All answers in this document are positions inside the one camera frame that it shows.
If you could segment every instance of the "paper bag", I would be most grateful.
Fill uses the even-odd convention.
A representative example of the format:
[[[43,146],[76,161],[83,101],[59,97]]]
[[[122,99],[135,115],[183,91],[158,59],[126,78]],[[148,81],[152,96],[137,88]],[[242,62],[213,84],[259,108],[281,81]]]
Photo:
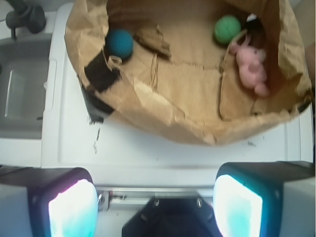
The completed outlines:
[[[260,46],[272,91],[265,99],[241,86],[235,57],[212,36],[223,15],[244,25],[250,13],[263,26]],[[171,57],[136,41],[123,63],[106,57],[109,28],[133,35],[150,26],[159,27]],[[228,144],[289,121],[311,100],[304,47],[287,0],[76,0],[65,41],[82,86],[114,108],[108,119],[176,142]],[[110,80],[113,72],[118,78]]]

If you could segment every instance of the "light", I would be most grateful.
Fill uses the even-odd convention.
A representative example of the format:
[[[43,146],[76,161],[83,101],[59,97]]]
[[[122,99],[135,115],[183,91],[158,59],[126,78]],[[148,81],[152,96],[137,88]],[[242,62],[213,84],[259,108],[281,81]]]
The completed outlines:
[[[98,216],[95,187],[79,180],[48,204],[52,237],[92,237]]]
[[[217,178],[213,207],[217,226],[223,236],[260,235],[262,198],[230,175]]]

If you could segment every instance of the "white surface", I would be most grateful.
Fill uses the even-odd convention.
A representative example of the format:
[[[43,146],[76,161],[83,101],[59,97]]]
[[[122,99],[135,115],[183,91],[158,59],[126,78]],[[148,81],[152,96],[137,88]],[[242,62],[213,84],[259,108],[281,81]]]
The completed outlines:
[[[283,186],[280,237],[315,235],[315,177]]]
[[[51,34],[55,23],[56,12],[46,12],[46,27],[39,34]],[[17,37],[31,33],[24,28],[16,30]],[[0,40],[11,37],[10,29],[5,22],[0,22]],[[4,139],[0,138],[0,164],[12,166],[40,167],[41,140],[37,139]]]
[[[0,236],[33,236],[26,187],[0,184]]]
[[[97,185],[209,186],[227,161],[312,160],[310,109],[290,123],[223,147],[176,144],[107,120],[90,124],[63,38],[71,7],[59,9],[52,39],[48,87],[54,90],[46,96],[43,167],[85,167]]]

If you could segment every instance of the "stuffed animal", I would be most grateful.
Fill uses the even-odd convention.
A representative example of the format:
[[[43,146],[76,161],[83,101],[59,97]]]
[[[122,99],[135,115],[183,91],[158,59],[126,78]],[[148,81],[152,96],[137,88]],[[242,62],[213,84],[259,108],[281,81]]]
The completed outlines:
[[[233,41],[230,47],[230,53],[236,55],[236,61],[239,66],[239,75],[241,83],[248,89],[254,89],[260,97],[267,97],[270,90],[266,85],[267,74],[263,67],[266,59],[264,49],[257,49],[249,46],[250,36],[239,45]]]

